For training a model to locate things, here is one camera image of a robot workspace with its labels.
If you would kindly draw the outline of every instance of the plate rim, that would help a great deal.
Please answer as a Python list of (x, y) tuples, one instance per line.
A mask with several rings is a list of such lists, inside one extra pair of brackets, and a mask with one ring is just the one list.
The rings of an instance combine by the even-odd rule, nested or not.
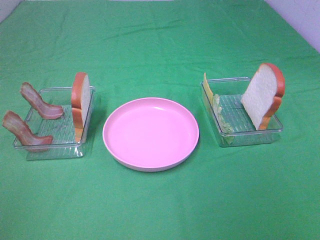
[[(194, 126), (194, 129), (196, 130), (196, 133), (195, 133), (195, 139), (194, 139), (194, 142), (192, 143), (192, 147), (190, 147), (190, 150), (188, 151), (187, 155), (184, 156), (182, 159), (178, 159), (177, 161), (175, 161), (174, 163), (172, 164), (169, 164), (169, 165), (159, 165), (159, 166), (156, 166), (156, 167), (146, 167), (146, 166), (143, 166), (143, 165), (132, 165), (130, 163), (128, 163), (127, 160), (125, 159), (122, 159), (121, 157), (117, 156), (117, 154), (115, 154), (111, 149), (110, 147), (108, 146), (107, 142), (106, 142), (106, 138), (105, 138), (105, 131), (107, 129), (107, 123), (110, 121), (110, 119), (115, 115), (117, 114), (117, 112), (124, 108), (125, 106), (127, 105), (130, 105), (130, 104), (133, 104), (134, 102), (139, 102), (139, 101), (150, 101), (150, 100), (160, 100), (160, 101), (165, 101), (165, 102), (170, 102), (176, 106), (178, 106), (179, 108), (183, 109), (183, 111), (185, 111), (186, 113), (188, 113), (192, 119), (192, 125)], [(168, 170), (168, 169), (171, 169), (179, 164), (181, 164), (182, 162), (184, 162), (184, 160), (186, 160), (190, 155), (191, 153), (195, 150), (197, 144), (198, 144), (198, 141), (199, 141), (199, 137), (200, 137), (200, 131), (199, 131), (199, 125), (198, 125), (198, 122), (195, 118), (195, 116), (191, 113), (191, 111), (189, 109), (187, 109), (185, 106), (183, 106), (182, 104), (180, 104), (179, 102), (176, 102), (174, 100), (171, 100), (171, 99), (168, 99), (168, 98), (163, 98), (163, 97), (142, 97), (142, 98), (137, 98), (137, 99), (134, 99), (134, 100), (131, 100), (131, 101), (128, 101), (122, 105), (120, 105), (119, 107), (117, 107), (108, 117), (107, 119), (105, 120), (105, 123), (103, 125), (103, 128), (102, 128), (102, 139), (103, 139), (103, 143), (104, 143), (104, 146), (107, 148), (107, 150), (109, 151), (109, 153), (112, 155), (112, 157), (117, 161), (119, 162), (120, 164), (126, 166), (127, 168), (130, 168), (130, 169), (133, 169), (133, 170), (137, 170), (137, 171), (141, 171), (141, 172), (159, 172), (159, 171), (164, 171), (164, 170)]]

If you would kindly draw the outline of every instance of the bacon strip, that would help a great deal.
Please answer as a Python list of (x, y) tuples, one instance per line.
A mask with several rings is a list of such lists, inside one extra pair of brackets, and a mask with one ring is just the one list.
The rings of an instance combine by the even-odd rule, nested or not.
[[(49, 145), (52, 143), (53, 137), (34, 135), (29, 126), (13, 111), (7, 111), (3, 117), (2, 125), (13, 133), (24, 146), (29, 145)], [(30, 152), (42, 152), (44, 149), (28, 149)]]
[(44, 119), (57, 119), (64, 113), (62, 106), (43, 101), (40, 94), (28, 82), (22, 83), (20, 93)]

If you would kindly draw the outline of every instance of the white wall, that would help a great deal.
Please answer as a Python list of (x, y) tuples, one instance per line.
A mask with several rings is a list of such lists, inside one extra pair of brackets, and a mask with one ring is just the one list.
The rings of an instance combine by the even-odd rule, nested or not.
[(18, 6), (22, 0), (0, 0), (0, 23)]
[(320, 53), (320, 0), (265, 0)]

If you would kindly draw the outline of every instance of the green fabric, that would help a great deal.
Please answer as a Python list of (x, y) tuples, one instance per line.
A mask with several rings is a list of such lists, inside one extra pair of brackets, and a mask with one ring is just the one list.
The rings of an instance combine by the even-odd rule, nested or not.
[[(320, 55), (262, 0), (23, 1), (0, 24), (0, 117), (25, 117), (24, 81), (96, 87), (86, 156), (27, 161), (0, 127), (0, 239), (320, 239)], [(272, 144), (218, 146), (200, 82), (286, 79)], [(187, 107), (200, 138), (163, 172), (131, 170), (104, 146), (120, 105), (162, 97)]]

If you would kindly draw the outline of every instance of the bread crust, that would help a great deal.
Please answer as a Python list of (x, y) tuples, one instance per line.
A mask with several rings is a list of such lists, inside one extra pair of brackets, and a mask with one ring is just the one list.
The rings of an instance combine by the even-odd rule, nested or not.
[(72, 85), (72, 94), (71, 94), (71, 107), (76, 109), (81, 109), (81, 100), (82, 100), (82, 87), (85, 82), (85, 77), (87, 73), (77, 72), (75, 79)]
[(72, 85), (71, 93), (71, 112), (73, 118), (73, 125), (75, 128), (75, 141), (79, 142), (82, 137), (82, 133), (85, 127), (83, 121), (83, 109), (82, 109), (82, 98), (83, 98), (83, 87), (86, 76), (85, 72), (77, 72)]
[(263, 63), (263, 64), (270, 67), (271, 70), (273, 71), (273, 74), (275, 75), (275, 78), (276, 78), (277, 89), (273, 97), (273, 102), (270, 105), (270, 108), (268, 109), (268, 111), (266, 111), (265, 115), (262, 117), (262, 121), (261, 121), (261, 124), (259, 125), (258, 130), (267, 129), (270, 118), (279, 109), (282, 102), (282, 97), (285, 95), (285, 78), (281, 70), (272, 63)]

